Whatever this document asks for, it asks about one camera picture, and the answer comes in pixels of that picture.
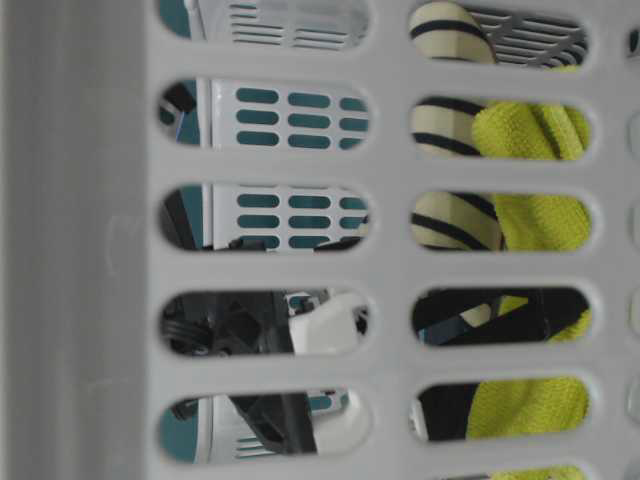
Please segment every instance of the black strap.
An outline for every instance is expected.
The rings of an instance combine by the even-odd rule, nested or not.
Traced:
[[[191,231],[187,209],[184,207],[182,194],[179,190],[169,195],[165,201],[165,208],[171,217],[178,241],[180,242],[179,246],[185,250],[197,250],[198,248]]]
[[[355,247],[362,241],[360,237],[349,237],[334,243],[325,243],[319,245],[313,249],[314,252],[337,252],[342,250],[349,250]]]
[[[447,342],[446,346],[541,342],[547,339],[540,307],[528,303]]]
[[[462,58],[462,57],[441,57],[441,56],[437,56],[437,57],[429,57],[431,60],[446,60],[446,61],[450,61],[450,62],[470,62],[470,63],[475,63],[473,60],[469,60],[468,58]]]
[[[479,305],[504,296],[501,289],[447,289],[421,298],[413,310],[413,329],[418,332]]]

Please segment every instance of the yellow microfiber cloth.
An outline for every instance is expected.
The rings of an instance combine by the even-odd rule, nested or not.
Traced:
[[[497,102],[476,116],[473,140],[485,157],[571,161],[588,146],[589,124],[562,105]],[[496,212],[512,251],[570,251],[589,237],[591,222],[583,205],[556,195],[494,195]],[[503,311],[513,309],[508,298]],[[585,312],[578,323],[552,342],[583,335],[591,323]],[[577,427],[588,409],[588,393],[574,378],[481,383],[473,399],[468,438],[508,437],[558,432]],[[584,480],[574,467],[494,473],[493,480]]]

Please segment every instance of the cream fabric with black stripes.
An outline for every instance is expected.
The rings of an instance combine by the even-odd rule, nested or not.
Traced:
[[[410,29],[416,48],[430,59],[496,62],[480,26],[456,4],[432,2],[420,7],[411,17]],[[471,125],[485,106],[479,99],[425,98],[412,112],[416,142],[426,153],[440,157],[479,156]],[[491,199],[478,194],[425,194],[416,204],[412,229],[421,245],[436,250],[499,250],[502,244]],[[491,308],[482,305],[462,317],[478,327],[490,320]]]

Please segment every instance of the plastic grid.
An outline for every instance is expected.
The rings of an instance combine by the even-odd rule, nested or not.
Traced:
[[[507,7],[506,2],[493,2]],[[203,258],[169,250],[157,232],[149,236],[149,328],[157,305],[176,290],[302,287],[341,284],[362,291],[373,305],[372,330],[365,345],[337,358],[177,361],[151,340],[148,357],[147,438],[162,410],[186,392],[197,394],[280,391],[348,385],[370,406],[375,428],[354,452],[335,458],[265,460],[241,467],[179,466],[149,442],[149,478],[227,480],[260,475],[276,479],[304,469],[309,479],[424,478],[505,469],[574,464],[591,480],[635,478],[638,426],[625,412],[628,387],[637,375],[638,338],[628,325],[631,294],[638,281],[637,249],[629,219],[637,199],[637,161],[628,149],[626,122],[637,109],[638,74],[625,58],[624,44],[635,26],[635,0],[541,0],[536,8],[553,16],[573,12],[584,22],[593,48],[576,75],[438,64],[425,61],[406,35],[413,0],[371,0],[373,25],[360,48],[341,55],[315,52],[193,45],[172,37],[149,16],[149,78],[160,91],[176,73],[268,81],[344,82],[360,89],[373,113],[374,128],[359,149],[331,158],[315,152],[185,152],[149,131],[150,203],[186,178],[229,182],[345,184],[364,192],[377,223],[360,248],[322,258],[234,255]],[[526,10],[524,0],[510,9]],[[573,104],[591,119],[591,150],[575,165],[452,161],[417,153],[409,136],[408,112],[425,94],[518,98]],[[148,110],[151,118],[153,112]],[[175,162],[175,156],[189,157]],[[566,193],[589,205],[592,241],[575,254],[465,254],[439,256],[411,239],[407,213],[430,189],[455,191],[537,191]],[[171,271],[171,277],[154,272]],[[417,344],[399,321],[409,318],[413,301],[442,285],[573,285],[589,298],[594,312],[590,334],[572,345],[527,345],[433,351]],[[590,388],[592,409],[579,430],[548,437],[446,445],[420,444],[407,428],[414,395],[444,381],[576,375]]]
[[[640,167],[627,122],[638,111],[640,67],[624,55],[640,23],[637,0],[535,2],[551,16],[573,13],[588,29],[590,56],[570,76],[427,62],[406,34],[415,0],[368,4],[366,41],[327,55],[193,44],[161,25],[153,0],[0,2],[4,477],[423,479],[572,463],[589,480],[637,478],[640,430],[626,405],[640,364],[628,322],[639,283],[630,219]],[[8,68],[18,51],[19,68]],[[362,148],[330,158],[179,146],[158,129],[157,99],[194,74],[347,81],[366,97],[374,127]],[[408,112],[443,92],[573,104],[593,122],[593,146],[573,165],[426,157],[410,138]],[[367,241],[322,258],[205,256],[177,251],[157,228],[158,205],[184,184],[302,180],[363,192],[377,220]],[[440,189],[577,195],[593,213],[593,238],[570,255],[425,252],[406,219],[418,195]],[[360,290],[373,306],[362,348],[337,358],[191,362],[159,341],[158,313],[176,293],[293,284]],[[443,284],[574,285],[589,297],[594,328],[576,344],[425,349],[408,320],[403,327],[397,319],[409,318],[420,292]],[[577,431],[425,446],[407,427],[425,386],[563,374],[579,376],[592,394]],[[171,461],[156,441],[160,416],[186,395],[338,384],[356,389],[374,419],[363,445],[343,456],[194,467]]]

